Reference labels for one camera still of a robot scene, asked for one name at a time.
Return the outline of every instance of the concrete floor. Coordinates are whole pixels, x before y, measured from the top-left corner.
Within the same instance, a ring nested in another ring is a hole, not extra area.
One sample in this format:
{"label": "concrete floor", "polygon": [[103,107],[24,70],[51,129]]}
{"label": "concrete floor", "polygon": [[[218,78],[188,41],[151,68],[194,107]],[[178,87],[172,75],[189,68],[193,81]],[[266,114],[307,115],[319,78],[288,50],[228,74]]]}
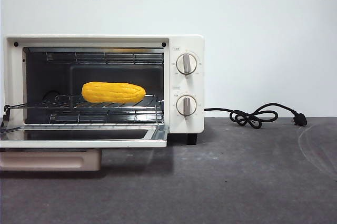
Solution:
{"label": "concrete floor", "polygon": [[196,146],[103,151],[89,173],[5,173],[7,223],[337,223],[337,118],[206,119]]}

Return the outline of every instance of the black cord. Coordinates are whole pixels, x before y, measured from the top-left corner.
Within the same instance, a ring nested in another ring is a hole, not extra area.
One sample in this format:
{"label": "black cord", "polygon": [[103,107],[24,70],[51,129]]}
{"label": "black cord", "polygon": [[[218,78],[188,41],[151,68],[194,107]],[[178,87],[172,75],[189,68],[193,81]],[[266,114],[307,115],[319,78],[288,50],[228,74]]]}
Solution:
{"label": "black cord", "polygon": [[[292,114],[294,114],[294,122],[296,125],[299,126],[304,126],[307,125],[307,121],[306,118],[304,116],[304,114],[302,113],[297,113],[295,110],[290,109],[287,106],[281,105],[281,104],[277,104],[277,103],[269,103],[269,104],[265,104],[259,108],[257,108],[253,113],[245,113],[243,111],[240,110],[231,110],[231,109],[225,109],[225,108],[207,108],[205,109],[205,111],[223,111],[223,112],[230,112],[230,119],[231,121],[244,126],[247,123],[255,129],[259,129],[262,126],[263,122],[273,122],[275,120],[278,119],[279,115],[277,112],[272,111],[272,110],[266,110],[266,111],[261,111],[262,109],[268,107],[268,106],[278,106],[281,107],[283,109],[286,109],[288,111],[290,111]],[[261,114],[273,114],[274,117],[272,117],[271,119],[262,119],[257,117],[258,115]]]}

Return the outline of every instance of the corn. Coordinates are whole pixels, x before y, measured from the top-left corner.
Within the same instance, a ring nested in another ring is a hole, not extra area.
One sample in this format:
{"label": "corn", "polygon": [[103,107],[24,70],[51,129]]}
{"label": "corn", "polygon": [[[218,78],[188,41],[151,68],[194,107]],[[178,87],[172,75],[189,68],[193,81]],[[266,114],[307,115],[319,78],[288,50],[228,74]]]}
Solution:
{"label": "corn", "polygon": [[91,103],[136,103],[145,97],[145,90],[130,83],[89,82],[83,85],[82,96]]}

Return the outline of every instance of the control knob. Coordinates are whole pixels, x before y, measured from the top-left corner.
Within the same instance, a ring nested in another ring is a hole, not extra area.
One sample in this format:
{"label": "control knob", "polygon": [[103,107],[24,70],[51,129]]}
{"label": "control knob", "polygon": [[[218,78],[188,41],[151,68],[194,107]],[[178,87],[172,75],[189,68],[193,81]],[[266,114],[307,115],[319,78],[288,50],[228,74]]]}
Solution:
{"label": "control knob", "polygon": [[184,53],[179,56],[176,66],[180,73],[189,75],[196,69],[196,59],[192,54]]}
{"label": "control knob", "polygon": [[182,96],[177,101],[177,110],[181,115],[190,116],[196,110],[196,101],[191,96]]}

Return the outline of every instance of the oven control panel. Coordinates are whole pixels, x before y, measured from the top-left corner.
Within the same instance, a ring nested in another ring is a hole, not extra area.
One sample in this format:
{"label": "oven control panel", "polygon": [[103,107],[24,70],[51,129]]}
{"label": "oven control panel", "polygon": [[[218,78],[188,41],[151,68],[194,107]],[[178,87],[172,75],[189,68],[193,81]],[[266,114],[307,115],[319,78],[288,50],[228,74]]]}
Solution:
{"label": "oven control panel", "polygon": [[204,130],[204,39],[170,38],[170,133]]}

